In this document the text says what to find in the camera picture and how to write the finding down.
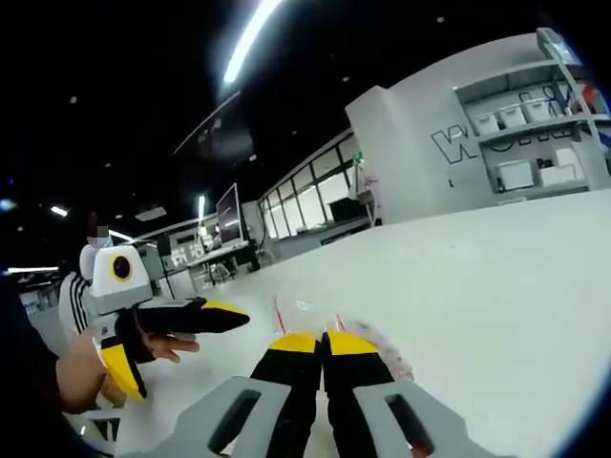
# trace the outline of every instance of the gray gripper frame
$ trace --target gray gripper frame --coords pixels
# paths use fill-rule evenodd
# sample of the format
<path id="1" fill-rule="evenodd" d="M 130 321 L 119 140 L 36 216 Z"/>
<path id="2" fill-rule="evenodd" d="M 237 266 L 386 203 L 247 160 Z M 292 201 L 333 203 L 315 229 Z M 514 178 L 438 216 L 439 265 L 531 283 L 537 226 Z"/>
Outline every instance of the gray gripper frame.
<path id="1" fill-rule="evenodd" d="M 363 411 L 377 458 L 412 457 L 410 434 L 432 451 L 431 458 L 493 458 L 473 442 L 465 420 L 409 381 L 359 386 L 354 395 Z"/>
<path id="2" fill-rule="evenodd" d="M 155 449 L 122 458 L 218 458 L 239 433 L 232 458 L 265 458 L 290 389 L 232 377 L 182 412 L 172 435 Z"/>

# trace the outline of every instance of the gray plastic part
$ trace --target gray plastic part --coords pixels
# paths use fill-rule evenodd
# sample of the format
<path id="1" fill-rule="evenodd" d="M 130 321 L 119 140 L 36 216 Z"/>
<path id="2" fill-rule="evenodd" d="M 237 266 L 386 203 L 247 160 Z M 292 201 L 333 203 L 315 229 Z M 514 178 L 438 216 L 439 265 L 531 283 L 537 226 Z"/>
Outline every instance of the gray plastic part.
<path id="1" fill-rule="evenodd" d="M 113 294 L 107 294 L 100 297 L 89 295 L 86 301 L 83 301 L 90 316 L 102 316 L 123 308 L 148 301 L 153 297 L 153 291 L 150 284 L 143 284 L 133 289 L 119 291 Z"/>
<path id="2" fill-rule="evenodd" d="M 212 390 L 179 416 L 172 435 L 148 452 L 124 458 L 218 458 L 210 442 L 235 413 L 240 400 L 259 397 L 242 428 L 232 458 L 265 458 L 271 435 L 290 386 L 233 377 Z"/>
<path id="3" fill-rule="evenodd" d="M 378 458 L 412 457 L 408 442 L 389 402 L 402 397 L 432 443 L 432 458 L 490 458 L 492 454 L 473 442 L 465 420 L 420 386 L 409 382 L 359 386 L 354 395 L 363 410 Z"/>

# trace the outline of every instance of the white shelving unit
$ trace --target white shelving unit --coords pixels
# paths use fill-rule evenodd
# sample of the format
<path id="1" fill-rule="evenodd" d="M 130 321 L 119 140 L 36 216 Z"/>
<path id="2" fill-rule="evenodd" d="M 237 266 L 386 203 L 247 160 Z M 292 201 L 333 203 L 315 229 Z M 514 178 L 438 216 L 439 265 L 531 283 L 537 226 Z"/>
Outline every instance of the white shelving unit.
<path id="1" fill-rule="evenodd" d="M 495 132 L 494 134 L 480 135 L 477 137 L 477 142 L 480 146 L 487 146 L 494 143 L 511 141 L 524 137 L 525 135 L 534 135 L 542 132 L 566 129 L 567 127 L 573 127 L 578 123 L 587 123 L 587 121 L 588 116 L 585 114 L 555 117 L 546 121 L 529 122 L 523 126 L 503 129 Z"/>
<path id="2" fill-rule="evenodd" d="M 604 165 L 607 149 L 600 141 L 598 126 L 611 124 L 611 114 L 608 113 L 608 109 L 605 110 L 605 113 L 592 113 L 590 110 L 581 92 L 583 82 L 589 81 L 587 71 L 577 58 L 570 53 L 570 50 L 564 46 L 561 37 L 550 29 L 539 29 L 537 30 L 537 42 L 546 58 L 538 62 L 515 66 L 504 72 L 490 74 L 465 86 L 453 88 L 465 111 L 465 116 L 471 124 L 474 139 L 486 164 L 491 187 L 497 201 L 514 198 L 545 198 L 588 191 L 592 188 L 592 183 L 589 181 L 587 171 L 593 170 L 593 168 L 600 169 L 600 164 Z M 553 98 L 549 95 L 550 89 L 553 92 Z M 531 92 L 535 94 L 544 93 L 547 98 L 546 102 L 550 104 L 550 107 L 552 107 L 552 103 L 555 104 L 553 110 L 550 108 L 552 115 L 549 119 L 526 122 L 523 125 L 509 128 L 505 128 L 502 123 L 499 123 L 497 132 L 490 132 L 485 135 L 478 133 L 474 125 L 476 116 L 484 115 L 488 117 L 489 114 L 486 113 L 490 111 L 498 112 L 507 108 L 512 103 L 508 103 L 508 100 L 513 100 L 513 103 L 518 101 L 523 103 L 528 98 L 524 100 L 522 97 L 525 94 L 530 97 Z M 577 105 L 579 105 L 580 111 L 574 113 Z M 564 142 L 581 141 L 582 135 L 592 136 L 591 139 L 588 139 L 588 151 L 585 158 L 593 157 L 598 162 L 595 161 L 596 167 L 592 164 L 581 164 L 586 172 L 586 180 L 543 186 L 536 179 L 536 185 L 533 187 L 503 192 L 498 178 L 494 178 L 495 170 L 493 170 L 493 164 L 498 163 L 499 155 L 502 155 L 506 148 L 511 148 L 513 142 L 524 139 L 524 144 L 531 145 L 533 140 L 528 138 L 555 133 L 562 133 L 562 135 L 558 135 L 558 137 L 553 135 L 552 140 L 562 137 Z M 531 147 L 531 149 L 523 150 L 523 152 L 520 150 L 520 154 L 522 155 L 521 158 L 535 163 L 535 166 L 537 159 L 541 156 L 537 147 Z M 584 156 L 580 156 L 579 161 L 583 162 L 583 160 Z M 611 187 L 611 177 L 603 176 L 600 179 L 600 175 L 597 174 L 596 181 L 594 189 Z"/>
<path id="3" fill-rule="evenodd" d="M 589 190 L 587 181 L 568 181 L 566 183 L 555 184 L 552 186 L 532 186 L 530 188 L 514 189 L 505 193 L 498 193 L 497 201 L 509 200 L 512 198 L 551 198 L 564 194 L 581 193 Z"/>

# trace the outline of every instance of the human finger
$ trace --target human finger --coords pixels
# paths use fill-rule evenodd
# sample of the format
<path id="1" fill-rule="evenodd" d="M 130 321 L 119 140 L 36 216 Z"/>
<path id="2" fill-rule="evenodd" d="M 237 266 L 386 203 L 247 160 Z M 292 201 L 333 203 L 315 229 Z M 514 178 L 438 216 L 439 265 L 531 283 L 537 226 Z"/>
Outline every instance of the human finger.
<path id="1" fill-rule="evenodd" d="M 172 350 L 153 350 L 152 353 L 155 358 L 163 358 L 164 360 L 170 360 L 172 363 L 180 363 L 180 356 Z"/>
<path id="2" fill-rule="evenodd" d="M 190 351 L 193 353 L 200 351 L 200 345 L 197 342 L 182 341 L 175 337 L 160 334 L 149 335 L 148 338 L 145 339 L 145 343 L 151 351 L 165 349 Z"/>

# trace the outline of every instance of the computer monitor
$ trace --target computer monitor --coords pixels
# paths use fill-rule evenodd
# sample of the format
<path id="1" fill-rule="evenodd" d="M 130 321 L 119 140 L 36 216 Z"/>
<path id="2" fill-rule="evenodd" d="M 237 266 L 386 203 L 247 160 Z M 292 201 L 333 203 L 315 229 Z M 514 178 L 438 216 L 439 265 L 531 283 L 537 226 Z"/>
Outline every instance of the computer monitor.
<path id="1" fill-rule="evenodd" d="M 238 199 L 238 184 L 234 183 L 217 203 L 217 218 L 222 246 L 243 240 L 242 210 Z"/>

